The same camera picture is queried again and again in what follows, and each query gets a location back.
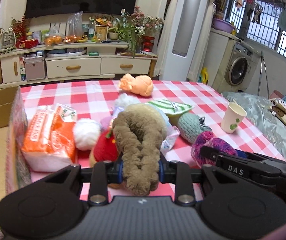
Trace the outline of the capybara plush strawberry hood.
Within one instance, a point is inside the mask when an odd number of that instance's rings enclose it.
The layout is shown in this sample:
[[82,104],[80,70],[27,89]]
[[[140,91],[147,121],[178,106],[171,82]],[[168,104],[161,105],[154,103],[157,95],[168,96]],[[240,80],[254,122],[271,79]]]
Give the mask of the capybara plush strawberry hood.
[[97,140],[95,146],[89,155],[89,165],[94,165],[100,161],[116,161],[119,157],[118,150],[116,148],[116,141],[113,135],[113,130],[105,130]]

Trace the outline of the brown fuzzy plush slipper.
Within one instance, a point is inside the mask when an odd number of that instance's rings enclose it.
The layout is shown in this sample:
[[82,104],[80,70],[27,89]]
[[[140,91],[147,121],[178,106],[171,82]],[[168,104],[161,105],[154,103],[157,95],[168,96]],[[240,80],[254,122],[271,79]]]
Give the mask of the brown fuzzy plush slipper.
[[167,136],[166,121],[146,103],[132,104],[112,124],[116,148],[122,155],[125,186],[136,196],[147,196],[159,183],[160,147]]

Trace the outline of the teal knitted slipper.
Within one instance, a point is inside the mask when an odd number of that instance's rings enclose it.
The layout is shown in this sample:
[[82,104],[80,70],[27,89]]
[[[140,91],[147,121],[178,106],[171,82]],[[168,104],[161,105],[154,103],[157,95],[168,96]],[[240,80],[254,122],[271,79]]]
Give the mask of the teal knitted slipper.
[[211,128],[205,124],[205,117],[193,113],[181,115],[177,122],[177,128],[181,137],[191,144],[202,132],[211,131]]

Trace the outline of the purple knitted slipper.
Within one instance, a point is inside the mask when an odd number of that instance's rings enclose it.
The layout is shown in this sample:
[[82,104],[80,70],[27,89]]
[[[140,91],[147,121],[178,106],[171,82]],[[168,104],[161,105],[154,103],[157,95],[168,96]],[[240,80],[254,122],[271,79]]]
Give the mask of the purple knitted slipper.
[[191,148],[191,156],[199,167],[201,167],[204,164],[211,164],[211,165],[215,164],[214,161],[201,156],[200,149],[203,146],[208,146],[215,150],[221,151],[227,155],[232,155],[232,156],[238,155],[236,149],[232,148],[232,146],[228,144],[226,141],[218,137],[215,137],[214,133],[212,133],[211,131],[204,131],[197,136]]

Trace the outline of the white fluffy pompom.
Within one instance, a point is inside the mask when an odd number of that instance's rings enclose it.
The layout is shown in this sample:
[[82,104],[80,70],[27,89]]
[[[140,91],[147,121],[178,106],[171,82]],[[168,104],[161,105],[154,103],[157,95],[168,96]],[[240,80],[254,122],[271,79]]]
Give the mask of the white fluffy pompom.
[[101,134],[101,125],[90,118],[81,118],[73,129],[74,142],[81,151],[91,150],[97,143]]

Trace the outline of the orange plush toy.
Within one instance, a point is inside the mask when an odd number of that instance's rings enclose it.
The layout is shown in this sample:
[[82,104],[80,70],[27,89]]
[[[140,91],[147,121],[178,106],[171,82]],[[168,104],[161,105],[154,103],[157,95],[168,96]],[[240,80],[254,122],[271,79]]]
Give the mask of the orange plush toy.
[[152,95],[153,82],[147,75],[133,77],[131,74],[127,73],[120,79],[119,89],[148,97]]

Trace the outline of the light blue fuzzy slipper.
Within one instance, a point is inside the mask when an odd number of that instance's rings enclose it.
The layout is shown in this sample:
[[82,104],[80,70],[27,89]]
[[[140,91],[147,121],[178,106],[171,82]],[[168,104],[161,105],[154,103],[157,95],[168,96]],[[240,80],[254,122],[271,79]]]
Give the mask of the light blue fuzzy slipper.
[[171,123],[170,123],[170,121],[169,121],[168,116],[167,116],[161,109],[156,108],[156,110],[161,114],[162,118],[164,119],[165,124],[166,124],[166,127],[167,127],[167,128],[172,127],[172,125],[171,125]]

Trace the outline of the purple printed tissue pack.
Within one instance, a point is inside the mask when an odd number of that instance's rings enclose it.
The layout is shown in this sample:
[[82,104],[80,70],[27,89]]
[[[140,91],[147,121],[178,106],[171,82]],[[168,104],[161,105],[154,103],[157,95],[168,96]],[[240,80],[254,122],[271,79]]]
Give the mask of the purple printed tissue pack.
[[122,112],[122,111],[124,111],[124,108],[118,106],[118,107],[116,107],[116,108],[113,110],[112,115],[104,117],[104,118],[101,120],[101,127],[102,127],[102,129],[103,129],[104,131],[107,130],[107,129],[111,129],[114,119],[117,118],[117,117],[118,117],[118,114],[119,114],[120,112]]

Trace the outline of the white paper cup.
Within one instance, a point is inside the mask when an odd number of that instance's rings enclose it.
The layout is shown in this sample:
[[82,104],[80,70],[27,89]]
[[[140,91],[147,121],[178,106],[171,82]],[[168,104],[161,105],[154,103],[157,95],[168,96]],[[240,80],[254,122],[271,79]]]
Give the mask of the white paper cup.
[[229,102],[221,122],[222,130],[226,133],[233,133],[246,116],[247,112],[240,105]]

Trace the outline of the green striped cloth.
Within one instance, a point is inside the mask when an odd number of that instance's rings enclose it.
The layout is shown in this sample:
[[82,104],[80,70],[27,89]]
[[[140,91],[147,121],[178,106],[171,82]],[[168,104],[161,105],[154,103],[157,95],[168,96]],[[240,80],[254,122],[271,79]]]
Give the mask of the green striped cloth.
[[146,102],[146,104],[158,109],[170,120],[178,119],[181,115],[192,111],[194,108],[194,105],[182,102],[174,102],[167,99],[151,100]]

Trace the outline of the orange tissue pack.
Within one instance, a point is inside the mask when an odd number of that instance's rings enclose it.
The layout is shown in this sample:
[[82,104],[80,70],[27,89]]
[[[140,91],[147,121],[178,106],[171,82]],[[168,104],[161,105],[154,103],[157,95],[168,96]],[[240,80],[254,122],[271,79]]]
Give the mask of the orange tissue pack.
[[74,126],[76,111],[62,104],[36,110],[21,151],[34,172],[57,172],[77,162]]

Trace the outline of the silver washing machine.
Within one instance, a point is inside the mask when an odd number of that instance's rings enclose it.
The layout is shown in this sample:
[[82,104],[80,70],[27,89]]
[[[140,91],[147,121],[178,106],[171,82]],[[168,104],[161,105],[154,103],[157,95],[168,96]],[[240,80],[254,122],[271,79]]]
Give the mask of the silver washing machine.
[[244,41],[228,42],[211,87],[219,93],[245,92],[259,59],[260,53]]

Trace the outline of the cream tv cabinet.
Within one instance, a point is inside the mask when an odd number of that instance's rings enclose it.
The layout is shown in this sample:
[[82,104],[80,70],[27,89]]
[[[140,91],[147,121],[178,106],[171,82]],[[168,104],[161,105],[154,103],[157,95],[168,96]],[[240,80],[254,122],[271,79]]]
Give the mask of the cream tv cabinet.
[[[31,49],[14,49],[0,53],[0,88],[23,86],[36,83],[63,82],[81,79],[113,79],[121,74],[152,76],[158,56],[139,53],[135,56],[122,53],[127,49],[126,42],[108,43],[67,43],[55,46],[38,45]],[[43,55],[45,76],[36,79],[23,79],[27,67],[23,55],[59,49],[83,49],[81,55],[68,53],[56,57]]]

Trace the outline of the red vase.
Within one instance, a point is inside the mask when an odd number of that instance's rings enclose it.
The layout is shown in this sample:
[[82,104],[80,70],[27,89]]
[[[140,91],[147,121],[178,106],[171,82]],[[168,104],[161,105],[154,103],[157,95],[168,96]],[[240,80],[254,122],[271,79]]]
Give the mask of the red vase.
[[154,46],[154,39],[153,36],[143,36],[142,37],[142,51],[145,52],[152,52]]

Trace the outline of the pink storage box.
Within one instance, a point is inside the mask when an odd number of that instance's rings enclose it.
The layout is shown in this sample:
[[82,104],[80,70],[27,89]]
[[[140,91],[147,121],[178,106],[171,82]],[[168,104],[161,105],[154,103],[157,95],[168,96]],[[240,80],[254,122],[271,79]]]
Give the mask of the pink storage box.
[[40,80],[46,77],[44,56],[25,58],[26,79]]

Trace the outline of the framed certificate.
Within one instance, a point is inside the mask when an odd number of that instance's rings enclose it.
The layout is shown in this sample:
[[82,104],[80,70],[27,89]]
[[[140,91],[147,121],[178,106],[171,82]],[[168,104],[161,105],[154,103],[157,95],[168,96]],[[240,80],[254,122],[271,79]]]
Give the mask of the framed certificate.
[[107,25],[96,25],[95,26],[95,37],[99,41],[106,41],[108,36],[108,29]]

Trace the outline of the potted flower plant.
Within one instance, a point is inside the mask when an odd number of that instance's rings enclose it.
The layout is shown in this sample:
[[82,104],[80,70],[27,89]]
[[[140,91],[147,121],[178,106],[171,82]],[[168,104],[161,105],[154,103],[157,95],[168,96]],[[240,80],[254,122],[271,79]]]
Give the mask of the potted flower plant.
[[139,6],[135,6],[132,13],[121,9],[120,16],[114,17],[108,32],[118,34],[119,40],[127,42],[127,51],[134,56],[143,42],[142,38],[159,33],[163,25],[163,18],[145,14]]

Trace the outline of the purple plastic basin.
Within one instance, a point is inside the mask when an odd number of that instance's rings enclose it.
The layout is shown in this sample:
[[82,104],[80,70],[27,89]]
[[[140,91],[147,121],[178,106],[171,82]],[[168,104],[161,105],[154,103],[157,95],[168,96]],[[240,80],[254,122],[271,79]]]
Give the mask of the purple plastic basin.
[[218,18],[214,18],[212,20],[212,26],[216,30],[224,31],[224,32],[230,33],[230,34],[235,29],[235,27],[231,23],[224,21],[224,20],[221,20],[221,19],[218,19]]

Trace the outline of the bag of oranges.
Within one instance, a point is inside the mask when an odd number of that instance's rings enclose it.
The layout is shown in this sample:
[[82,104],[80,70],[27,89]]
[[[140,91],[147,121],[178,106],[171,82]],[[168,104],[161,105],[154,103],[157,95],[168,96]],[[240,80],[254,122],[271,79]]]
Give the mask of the bag of oranges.
[[44,44],[46,46],[55,46],[63,42],[64,36],[60,33],[46,33],[44,35]]

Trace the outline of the white standing air conditioner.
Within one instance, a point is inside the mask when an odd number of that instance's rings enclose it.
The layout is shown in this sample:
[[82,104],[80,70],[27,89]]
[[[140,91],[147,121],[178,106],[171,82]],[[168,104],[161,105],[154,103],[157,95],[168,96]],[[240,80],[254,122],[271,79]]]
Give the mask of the white standing air conditioner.
[[154,76],[169,81],[198,80],[214,12],[214,0],[171,0]]

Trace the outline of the red gift box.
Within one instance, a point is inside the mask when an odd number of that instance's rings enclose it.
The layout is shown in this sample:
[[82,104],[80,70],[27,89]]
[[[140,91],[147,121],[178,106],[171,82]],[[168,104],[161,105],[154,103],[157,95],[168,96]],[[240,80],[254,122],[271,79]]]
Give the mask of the red gift box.
[[17,49],[30,49],[33,47],[36,47],[39,44],[39,41],[37,39],[31,39],[31,40],[19,40],[16,43]]

